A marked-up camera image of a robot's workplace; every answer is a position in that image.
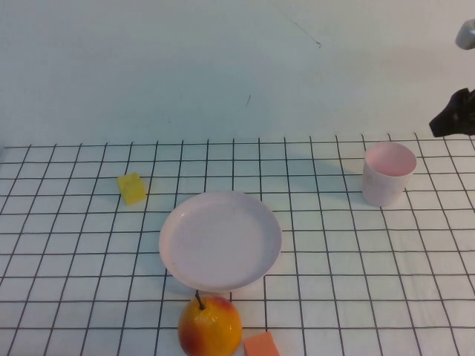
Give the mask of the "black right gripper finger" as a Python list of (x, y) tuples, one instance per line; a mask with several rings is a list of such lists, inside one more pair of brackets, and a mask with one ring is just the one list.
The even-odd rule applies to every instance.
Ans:
[(448, 103), (451, 110), (473, 110), (474, 109), (474, 90), (463, 88), (455, 92)]
[(429, 123), (434, 137), (474, 135), (474, 107), (444, 108)]

